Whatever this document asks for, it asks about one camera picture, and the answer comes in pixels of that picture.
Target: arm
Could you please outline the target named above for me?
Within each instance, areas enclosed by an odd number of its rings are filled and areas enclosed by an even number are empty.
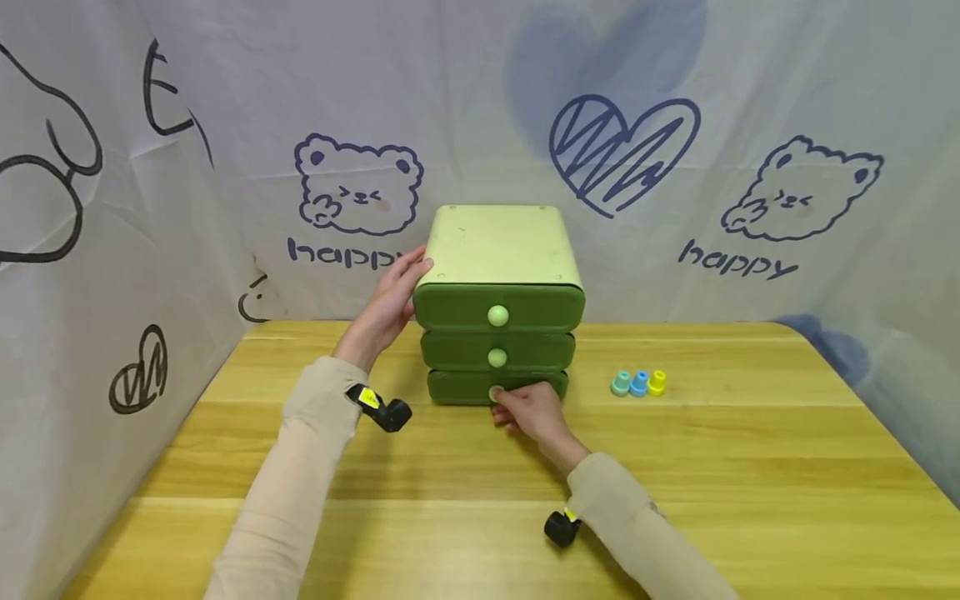
[[[307,367],[283,408],[276,443],[213,564],[206,598],[296,598],[340,457],[360,407],[346,396],[413,315],[432,262],[423,246],[397,259],[329,357]]]
[[[663,517],[634,476],[613,457],[591,453],[570,432],[549,384],[494,389],[493,421],[521,430],[570,487],[567,508],[597,535],[654,600],[737,598],[736,592]]]
[[[360,415],[344,392],[366,381],[366,373],[330,357],[303,371],[276,443],[213,564],[207,598],[297,597],[330,481]]]
[[[651,598],[737,597],[613,457],[590,454],[569,473],[566,482],[571,493],[567,507],[589,525],[620,567]]]

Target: black wrist tracker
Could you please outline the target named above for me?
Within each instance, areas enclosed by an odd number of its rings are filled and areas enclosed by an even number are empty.
[[[377,392],[362,383],[351,386],[347,397],[387,433],[399,431],[414,415],[410,406],[400,398],[394,398],[388,405]]]
[[[569,509],[564,509],[562,513],[554,511],[543,523],[543,533],[561,548],[566,548],[573,543],[579,530],[580,519]]]

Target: wooden table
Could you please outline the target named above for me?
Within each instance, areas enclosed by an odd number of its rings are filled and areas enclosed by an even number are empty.
[[[67,597],[199,598],[302,367],[340,323],[264,324],[230,356]],[[362,419],[303,584],[311,598],[641,596],[586,529],[543,536],[566,490],[484,408],[439,407],[412,325],[372,374],[413,406]],[[744,598],[960,598],[960,515],[796,333],[585,324],[565,412],[618,457]],[[609,392],[663,369],[661,398]]]

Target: fabric backdrop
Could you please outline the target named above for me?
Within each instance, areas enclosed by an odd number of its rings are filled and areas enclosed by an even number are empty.
[[[957,22],[0,2],[0,597],[71,576],[247,327],[350,318],[441,204],[556,205],[588,321],[797,328],[956,501]]]

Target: beige sleeve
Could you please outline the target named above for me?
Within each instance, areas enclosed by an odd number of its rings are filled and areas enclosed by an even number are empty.
[[[205,598],[297,598],[330,481],[360,415],[345,396],[357,382],[366,384],[367,374],[326,356],[303,370]]]
[[[593,530],[653,600],[738,597],[613,457],[590,454],[566,482],[571,493],[567,508]]]

